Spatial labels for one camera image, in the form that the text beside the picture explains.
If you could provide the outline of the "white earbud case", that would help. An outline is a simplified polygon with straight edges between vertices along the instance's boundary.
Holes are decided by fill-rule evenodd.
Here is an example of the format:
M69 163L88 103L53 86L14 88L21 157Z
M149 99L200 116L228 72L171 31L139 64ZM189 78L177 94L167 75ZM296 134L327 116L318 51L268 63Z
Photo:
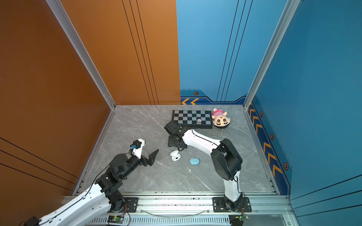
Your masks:
M178 150L171 152L170 156L171 156L172 161L174 161L174 162L178 161L181 158L181 154Z

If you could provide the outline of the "light blue earbud case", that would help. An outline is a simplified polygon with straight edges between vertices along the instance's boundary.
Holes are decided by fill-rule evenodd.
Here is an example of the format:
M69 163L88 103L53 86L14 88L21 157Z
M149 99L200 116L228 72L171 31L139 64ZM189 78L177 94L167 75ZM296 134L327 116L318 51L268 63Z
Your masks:
M191 158L189 162L191 165L199 165L200 160L198 158Z

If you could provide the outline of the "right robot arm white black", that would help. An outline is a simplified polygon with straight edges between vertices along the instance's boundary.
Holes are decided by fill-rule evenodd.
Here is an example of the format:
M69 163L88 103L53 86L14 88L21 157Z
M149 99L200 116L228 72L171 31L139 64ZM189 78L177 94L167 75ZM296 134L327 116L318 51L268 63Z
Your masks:
M227 138L217 140L207 137L189 126L180 126L173 121L164 129L169 134L169 147L175 147L178 151L193 147L211 158L214 170L224 182L223 199L226 209L232 212L240 209L244 198L239 179L243 160L233 143Z

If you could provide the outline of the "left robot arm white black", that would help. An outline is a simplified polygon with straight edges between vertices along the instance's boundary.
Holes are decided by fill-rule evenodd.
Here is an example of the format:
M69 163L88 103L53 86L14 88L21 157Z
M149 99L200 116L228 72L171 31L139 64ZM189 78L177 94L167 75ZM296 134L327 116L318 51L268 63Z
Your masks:
M123 181L140 165L152 166L159 150L148 158L121 153L109 163L107 170L83 193L59 209L38 219L33 216L21 226L85 226L94 218L103 215L112 207L121 210L124 197L119 188Z

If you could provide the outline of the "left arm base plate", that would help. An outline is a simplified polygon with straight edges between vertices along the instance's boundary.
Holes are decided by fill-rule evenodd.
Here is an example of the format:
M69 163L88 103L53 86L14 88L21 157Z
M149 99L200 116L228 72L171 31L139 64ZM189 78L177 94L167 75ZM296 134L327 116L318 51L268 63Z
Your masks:
M135 213L137 211L138 201L138 197L125 197L113 203L110 211L114 213Z

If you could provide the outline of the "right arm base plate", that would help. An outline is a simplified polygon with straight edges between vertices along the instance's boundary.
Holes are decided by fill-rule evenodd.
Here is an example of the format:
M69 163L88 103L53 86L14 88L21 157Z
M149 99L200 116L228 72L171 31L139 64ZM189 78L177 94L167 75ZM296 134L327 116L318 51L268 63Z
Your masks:
M213 197L214 212L252 212L252 207L248 197L240 196L235 202L224 197Z

